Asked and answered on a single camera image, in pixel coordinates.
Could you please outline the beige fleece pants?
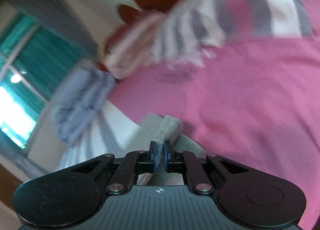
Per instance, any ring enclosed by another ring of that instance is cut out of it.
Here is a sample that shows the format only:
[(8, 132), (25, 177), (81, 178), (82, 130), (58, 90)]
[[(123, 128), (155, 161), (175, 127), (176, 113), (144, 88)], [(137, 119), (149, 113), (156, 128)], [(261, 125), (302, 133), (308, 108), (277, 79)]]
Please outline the beige fleece pants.
[(198, 157), (204, 156), (204, 149), (191, 140), (182, 131), (184, 124), (175, 117), (166, 115), (161, 118), (156, 114), (149, 113), (139, 125), (138, 129), (130, 134), (126, 144), (117, 156), (124, 157), (131, 151), (148, 150), (150, 142), (157, 144), (157, 168), (153, 174), (144, 173), (138, 177), (138, 185), (171, 186), (183, 185), (183, 177), (177, 173), (166, 173), (164, 171), (163, 146), (167, 142), (169, 151), (186, 150), (193, 152)]

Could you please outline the folded light blue duvet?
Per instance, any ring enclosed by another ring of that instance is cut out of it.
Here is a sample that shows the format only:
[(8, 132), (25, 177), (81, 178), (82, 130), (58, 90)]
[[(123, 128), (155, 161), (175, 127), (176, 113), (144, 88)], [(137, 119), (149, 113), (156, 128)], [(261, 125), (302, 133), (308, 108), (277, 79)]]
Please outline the folded light blue duvet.
[(76, 143), (116, 84), (113, 75), (98, 68), (81, 67), (63, 84), (52, 110), (52, 125), (58, 140)]

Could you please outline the striped pink grey bedsheet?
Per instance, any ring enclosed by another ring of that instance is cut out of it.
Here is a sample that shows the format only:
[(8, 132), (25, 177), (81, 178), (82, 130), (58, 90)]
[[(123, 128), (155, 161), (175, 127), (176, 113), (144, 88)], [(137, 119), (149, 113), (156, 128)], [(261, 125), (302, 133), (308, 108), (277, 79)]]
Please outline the striped pink grey bedsheet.
[(300, 227), (319, 217), (319, 38), (208, 47), (197, 68), (158, 64), (116, 85), (104, 116), (122, 148), (149, 114), (170, 115), (205, 151), (299, 186)]

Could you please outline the folded pink blanket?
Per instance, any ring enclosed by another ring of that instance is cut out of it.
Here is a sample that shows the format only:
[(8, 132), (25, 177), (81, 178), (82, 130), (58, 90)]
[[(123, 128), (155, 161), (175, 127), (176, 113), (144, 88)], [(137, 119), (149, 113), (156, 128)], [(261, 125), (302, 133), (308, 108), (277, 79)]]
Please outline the folded pink blanket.
[(155, 33), (164, 18), (162, 12), (147, 10), (128, 23), (129, 29), (104, 59), (107, 70), (116, 79), (124, 79), (138, 68), (151, 63)]

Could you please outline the striped pillow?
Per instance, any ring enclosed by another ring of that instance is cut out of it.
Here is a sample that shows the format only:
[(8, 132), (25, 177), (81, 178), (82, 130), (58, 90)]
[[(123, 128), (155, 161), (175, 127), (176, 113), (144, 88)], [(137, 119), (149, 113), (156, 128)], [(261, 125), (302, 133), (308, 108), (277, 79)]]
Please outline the striped pillow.
[(313, 34), (303, 0), (179, 0), (157, 28), (151, 59), (202, 66), (205, 47)]

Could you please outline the grey curtain right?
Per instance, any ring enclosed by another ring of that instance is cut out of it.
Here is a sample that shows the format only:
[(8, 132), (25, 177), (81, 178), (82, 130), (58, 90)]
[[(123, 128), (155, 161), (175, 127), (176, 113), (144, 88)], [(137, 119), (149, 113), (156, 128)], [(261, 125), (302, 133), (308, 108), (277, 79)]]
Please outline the grey curtain right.
[(8, 0), (23, 14), (37, 19), (47, 29), (83, 49), (87, 56), (97, 55), (98, 45), (83, 21), (65, 0)]

